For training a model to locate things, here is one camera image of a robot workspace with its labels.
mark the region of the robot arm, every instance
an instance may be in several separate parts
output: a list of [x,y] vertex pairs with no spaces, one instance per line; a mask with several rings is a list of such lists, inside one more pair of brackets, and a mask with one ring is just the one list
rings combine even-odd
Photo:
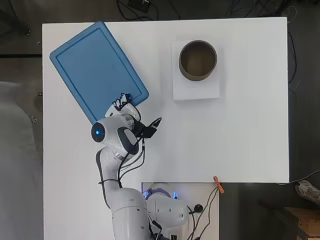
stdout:
[[157,193],[146,201],[139,191],[122,188],[118,179],[121,166],[139,152],[139,140],[142,137],[151,137],[160,120],[145,127],[140,122],[140,114],[136,108],[125,103],[124,106],[120,104],[120,107],[114,105],[108,111],[108,117],[92,127],[93,139],[105,145],[97,153],[96,162],[103,197],[112,211],[116,240],[164,240],[166,238],[160,234],[152,236],[152,223],[158,226],[160,224],[161,227],[173,227],[187,220],[188,208],[184,203],[180,203],[180,200]]

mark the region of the orange connector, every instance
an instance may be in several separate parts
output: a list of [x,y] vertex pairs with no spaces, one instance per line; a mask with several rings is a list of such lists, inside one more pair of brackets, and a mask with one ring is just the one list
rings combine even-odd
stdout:
[[224,194],[224,189],[223,189],[221,183],[219,182],[218,177],[217,177],[217,176],[214,176],[214,177],[213,177],[213,180],[216,182],[217,187],[218,187],[220,193],[221,193],[221,194]]

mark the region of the blue tray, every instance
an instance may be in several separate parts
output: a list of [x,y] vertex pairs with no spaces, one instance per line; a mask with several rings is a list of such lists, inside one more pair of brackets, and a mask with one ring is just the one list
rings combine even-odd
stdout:
[[102,22],[54,50],[50,59],[89,121],[104,118],[121,93],[137,106],[149,93],[126,55]]

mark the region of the black cable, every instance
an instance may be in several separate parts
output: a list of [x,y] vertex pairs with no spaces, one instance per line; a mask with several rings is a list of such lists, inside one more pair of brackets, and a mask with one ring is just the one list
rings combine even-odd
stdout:
[[152,220],[151,223],[160,230],[160,231],[157,233],[156,240],[158,240],[159,237],[162,239],[162,234],[161,234],[161,232],[162,232],[162,226],[161,226],[157,221],[155,221],[155,220]]
[[207,225],[203,228],[202,232],[200,233],[199,239],[201,239],[203,233],[206,231],[207,227],[208,227],[208,226],[210,225],[210,223],[211,223],[211,214],[210,214],[210,212],[211,212],[211,205],[212,205],[212,202],[213,202],[213,200],[215,199],[215,197],[216,197],[216,195],[217,195],[217,192],[219,192],[219,189],[216,190],[213,198],[211,199],[211,202],[210,202],[210,204],[209,204],[209,209],[208,209],[208,223],[207,223]]
[[125,171],[125,172],[121,175],[121,177],[120,177],[120,179],[119,179],[120,182],[121,182],[121,179],[122,179],[127,173],[129,173],[129,172],[131,172],[131,171],[133,171],[133,170],[138,169],[139,167],[141,167],[141,166],[144,164],[145,159],[146,159],[146,148],[145,148],[144,138],[142,138],[142,151],[143,151],[142,163],[140,163],[138,166],[136,166],[136,167],[134,167],[134,168],[131,168],[131,169]]
[[293,37],[292,34],[290,32],[288,32],[290,38],[291,38],[291,45],[292,45],[292,49],[293,49],[293,58],[294,58],[294,72],[293,75],[289,81],[289,84],[293,81],[296,73],[297,73],[297,68],[298,68],[298,62],[297,62],[297,54],[296,54],[296,48],[294,46],[294,42],[293,42]]
[[103,183],[108,182],[108,181],[116,181],[116,182],[118,182],[117,179],[108,178],[108,179],[102,180],[101,182],[98,182],[98,184],[103,184]]
[[181,16],[180,16],[178,10],[176,9],[176,7],[174,6],[172,0],[168,0],[168,2],[169,2],[169,4],[170,4],[170,6],[172,7],[173,11],[177,14],[178,19],[180,20],[180,19],[181,19]]
[[226,13],[224,14],[224,17],[226,17],[229,12],[231,13],[233,4],[234,4],[234,0],[232,0],[231,5],[230,5],[230,7],[228,8],[228,11],[226,11]]
[[247,17],[255,8],[256,5],[260,3],[260,0],[258,0],[254,5],[253,8],[251,8],[243,17]]
[[[116,3],[117,3],[117,7],[118,7],[118,10],[119,10],[121,16],[122,16],[124,19],[128,20],[128,21],[136,21],[136,20],[144,21],[144,19],[148,19],[148,20],[153,21],[152,18],[149,18],[149,17],[147,17],[147,16],[139,16],[135,11],[133,11],[131,8],[129,8],[126,4],[124,4],[124,3],[121,2],[120,0],[116,0]],[[124,15],[124,13],[122,12],[122,10],[121,10],[120,4],[121,4],[122,6],[124,6],[126,9],[130,10],[130,11],[136,16],[136,18],[128,18],[128,17],[126,17],[126,16]]]
[[187,206],[188,208],[189,208],[189,210],[190,210],[190,213],[189,214],[191,214],[191,216],[192,216],[192,222],[193,222],[193,229],[192,229],[192,237],[191,237],[191,240],[192,240],[192,238],[193,238],[193,235],[194,235],[194,232],[196,231],[196,221],[194,220],[194,212],[192,211],[192,209],[189,207],[189,206]]
[[293,0],[283,0],[280,6],[278,7],[278,9],[275,11],[275,13],[272,14],[272,16],[275,16],[275,17],[281,16],[282,12],[286,10],[292,2]]
[[154,233],[153,233],[153,231],[152,231],[150,221],[149,221],[149,232],[150,232],[150,234],[151,234],[152,239],[154,239]]
[[268,5],[268,3],[270,2],[270,0],[267,0],[264,4],[263,3],[260,3],[260,5],[261,5],[261,10],[260,10],[260,12],[257,14],[257,16],[259,17],[260,16],[260,14],[263,12],[263,10],[266,10],[267,9],[267,5]]
[[130,167],[131,165],[135,164],[135,163],[141,158],[142,153],[143,153],[143,152],[141,151],[141,153],[139,154],[139,156],[138,156],[133,162],[128,163],[127,165],[122,166],[120,170],[124,170],[125,168],[128,168],[128,167]]
[[211,196],[212,196],[213,192],[214,192],[215,190],[217,190],[217,189],[218,189],[218,187],[215,187],[215,188],[211,191],[211,193],[210,193],[210,195],[209,195],[209,197],[208,197],[208,200],[207,200],[207,204],[206,204],[206,206],[203,208],[203,211],[200,213],[200,216],[199,216],[199,218],[198,218],[198,220],[197,220],[195,230],[194,230],[194,232],[192,232],[193,234],[194,234],[194,233],[195,233],[195,231],[197,230],[198,225],[199,225],[199,222],[200,222],[200,219],[201,219],[201,217],[202,217],[203,213],[205,212],[205,210],[207,209],[207,207],[208,207],[208,205],[209,205],[209,201],[210,201],[210,198],[211,198]]
[[8,2],[9,2],[9,5],[10,5],[10,8],[11,8],[13,15],[19,20],[18,15],[17,15],[16,11],[14,10],[14,7],[12,5],[11,0],[8,0]]
[[11,30],[9,30],[9,31],[7,31],[7,32],[1,33],[1,34],[0,34],[0,38],[5,37],[5,36],[7,36],[7,35],[9,35],[10,33],[13,33],[13,32],[14,32],[14,30],[11,29]]
[[[139,140],[136,142],[136,144],[133,146],[135,147],[137,144],[139,144],[139,142],[142,140],[142,137],[139,138]],[[117,173],[117,179],[118,179],[118,183],[119,183],[119,187],[122,188],[122,184],[121,184],[121,179],[120,179],[120,170],[121,170],[121,167],[123,166],[124,162],[126,161],[127,157],[129,156],[130,154],[130,151],[128,151],[128,153],[124,156],[122,162],[120,163],[120,166],[118,168],[118,173]]]
[[157,18],[156,19],[159,20],[159,9],[158,9],[158,7],[155,4],[153,4],[152,2],[150,2],[150,5],[153,6],[156,9],[156,13],[157,13]]
[[311,177],[311,176],[313,176],[314,174],[317,174],[317,173],[320,173],[320,170],[314,171],[314,172],[310,173],[309,175],[307,175],[307,176],[305,176],[303,178],[291,181],[289,183],[278,183],[278,185],[285,186],[285,185],[289,185],[289,184],[292,184],[292,183],[300,182],[300,181],[305,180],[305,179],[307,179],[307,178],[309,178],[309,177]]
[[231,8],[231,11],[230,11],[230,17],[232,16],[232,14],[234,13],[233,9],[240,3],[240,0],[238,0],[238,2],[236,2],[233,7]]
[[239,11],[241,11],[241,10],[243,10],[243,8],[242,8],[242,7],[241,7],[241,8],[239,8],[239,9],[237,9],[237,10],[232,10],[232,13],[239,12]]

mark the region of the cable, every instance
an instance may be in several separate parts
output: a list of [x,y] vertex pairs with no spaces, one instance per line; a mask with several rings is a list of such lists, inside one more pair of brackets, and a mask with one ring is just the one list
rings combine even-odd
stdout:
[[260,12],[257,14],[258,17],[259,17],[260,14],[263,12],[263,10],[266,10],[266,9],[267,9],[266,6],[268,5],[269,2],[270,2],[270,0],[267,0],[264,4],[263,4],[263,3],[260,3],[260,5],[261,5],[262,7],[261,7]]
[[[124,3],[121,2],[120,0],[116,0],[116,3],[117,3],[117,7],[118,7],[118,10],[119,10],[121,16],[122,16],[124,19],[128,20],[128,21],[136,21],[136,20],[144,21],[143,19],[148,19],[148,20],[153,21],[152,18],[149,18],[149,17],[147,17],[147,16],[139,16],[135,11],[133,11],[131,8],[129,8],[126,4],[124,4]],[[122,12],[121,7],[120,7],[119,4],[121,4],[122,6],[124,6],[125,8],[127,8],[128,10],[130,10],[130,11],[136,16],[136,18],[128,18],[128,17],[126,17],[126,16],[123,14],[123,12]]]
[[215,199],[218,191],[219,191],[219,189],[216,190],[216,192],[215,192],[215,194],[214,194],[214,196],[213,196],[213,198],[211,199],[211,202],[210,202],[210,204],[209,204],[209,210],[208,210],[208,220],[209,220],[209,221],[208,221],[207,225],[203,228],[202,232],[200,233],[199,239],[201,239],[203,233],[206,231],[207,227],[208,227],[208,226],[210,225],[210,223],[211,223],[211,214],[210,214],[210,212],[211,212],[211,205],[212,205],[212,202],[213,202],[213,200]]
[[243,8],[242,8],[242,7],[241,7],[241,8],[239,8],[239,9],[237,9],[237,10],[232,10],[232,13],[240,12],[241,10],[243,10]]
[[8,2],[9,2],[9,5],[10,5],[10,8],[11,8],[13,15],[19,20],[18,15],[17,15],[16,11],[14,10],[14,7],[12,5],[11,0],[8,0]]
[[131,165],[133,165],[134,163],[136,163],[136,162],[141,158],[142,153],[143,153],[143,152],[141,151],[141,153],[139,154],[139,156],[138,156],[133,162],[128,163],[127,165],[122,166],[122,167],[121,167],[121,170],[125,170],[125,169],[127,169],[128,167],[130,167]]
[[253,4],[253,8],[251,8],[243,17],[247,17],[255,8],[256,8],[256,5],[260,3],[260,0],[258,0],[257,2],[255,2]]
[[289,6],[289,7],[287,8],[287,10],[289,11],[287,17],[288,17],[288,16],[290,15],[290,13],[291,13],[291,10],[290,10],[291,8],[294,9],[295,14],[294,14],[294,16],[293,16],[291,19],[288,19],[288,23],[292,23],[293,20],[295,20],[296,17],[297,17],[297,15],[298,15],[298,9],[297,9],[295,6],[291,5],[291,6]]
[[290,4],[293,2],[293,0],[283,0],[280,4],[280,6],[278,7],[278,9],[275,11],[275,13],[272,15],[274,17],[280,17],[282,12],[284,10],[286,10]]
[[150,5],[153,6],[156,9],[157,20],[159,20],[159,9],[158,9],[158,7],[155,4],[153,4],[152,2],[150,2]]
[[169,2],[169,4],[170,4],[170,6],[172,7],[173,11],[177,14],[178,19],[180,20],[180,19],[181,19],[181,16],[180,16],[178,10],[176,9],[176,7],[174,6],[172,0],[168,0],[168,2]]
[[146,148],[145,148],[145,144],[144,144],[144,138],[142,138],[142,152],[143,152],[142,163],[140,163],[138,166],[136,166],[136,167],[134,167],[134,168],[131,168],[131,169],[125,171],[125,172],[121,175],[121,177],[119,178],[119,182],[121,182],[121,179],[124,177],[124,175],[126,175],[127,173],[129,173],[129,172],[131,172],[131,171],[133,171],[133,170],[138,169],[139,167],[141,167],[141,166],[144,164],[145,159],[146,159]]
[[192,216],[192,222],[193,222],[193,229],[192,229],[192,237],[191,239],[193,238],[193,235],[194,235],[194,232],[196,231],[196,221],[194,220],[194,212],[191,210],[191,208],[189,206],[187,206],[190,210],[190,214]]
[[228,15],[228,12],[230,12],[230,16],[231,16],[231,11],[232,11],[232,6],[234,4],[234,0],[232,0],[230,7],[228,8],[228,11],[226,11],[226,13],[224,14],[224,17],[226,17]]
[[298,68],[298,62],[297,62],[297,54],[296,54],[296,48],[294,46],[294,42],[293,42],[293,37],[292,34],[290,32],[288,32],[290,38],[291,38],[291,45],[292,45],[292,49],[293,49],[293,58],[294,58],[294,72],[293,75],[289,81],[289,84],[293,81],[296,73],[297,73],[297,68]]
[[[133,146],[135,147],[137,144],[139,144],[139,142],[142,140],[142,137],[139,138],[139,140],[136,142],[136,144]],[[118,168],[118,174],[117,174],[117,179],[118,179],[118,182],[119,182],[119,187],[122,188],[122,184],[121,184],[121,179],[120,179],[120,170],[121,170],[121,167],[123,166],[124,162],[126,161],[127,157],[129,156],[130,154],[130,151],[128,151],[128,153],[124,156],[122,162],[120,163],[120,166]]]
[[207,200],[207,204],[206,204],[206,206],[203,208],[203,211],[200,213],[200,216],[199,216],[199,218],[198,218],[198,220],[197,220],[196,227],[195,227],[194,231],[189,235],[189,237],[187,238],[187,240],[189,240],[190,237],[191,237],[191,235],[194,235],[195,231],[197,230],[198,225],[199,225],[199,222],[200,222],[200,219],[201,219],[201,217],[202,217],[202,214],[203,214],[203,213],[205,212],[205,210],[207,209],[207,207],[208,207],[208,205],[209,205],[210,198],[211,198],[213,192],[214,192],[215,190],[217,190],[217,189],[218,189],[218,187],[215,187],[215,188],[211,191],[211,193],[210,193],[210,195],[209,195],[209,197],[208,197],[208,200]]
[[232,16],[232,14],[233,14],[234,12],[238,12],[238,11],[239,11],[239,9],[236,10],[236,11],[233,11],[233,9],[234,9],[239,3],[240,3],[240,0],[238,0],[238,2],[237,2],[236,4],[234,4],[233,7],[231,8],[230,17]]
[[98,184],[103,184],[103,183],[105,183],[105,182],[107,182],[107,181],[116,181],[116,182],[118,182],[117,179],[108,178],[108,179],[102,180],[101,182],[98,182]]
[[306,177],[294,180],[294,181],[289,182],[289,183],[277,183],[277,184],[280,185],[280,186],[285,186],[285,185],[289,185],[289,184],[292,184],[292,183],[300,182],[300,181],[305,180],[305,179],[307,179],[307,178],[309,178],[309,177],[311,177],[311,176],[313,176],[314,174],[317,174],[317,173],[320,173],[320,170],[314,171],[313,173],[310,173]]
[[149,214],[148,214],[148,217],[149,217],[149,232],[150,232],[150,234],[152,236],[152,239],[154,239],[154,233],[152,231],[151,223],[150,223],[150,222],[152,222],[152,219],[150,218]]
[[162,231],[162,230],[160,230],[160,232],[157,234],[157,238],[156,238],[156,240],[158,240],[158,239],[159,239],[159,236],[161,235],[161,231]]

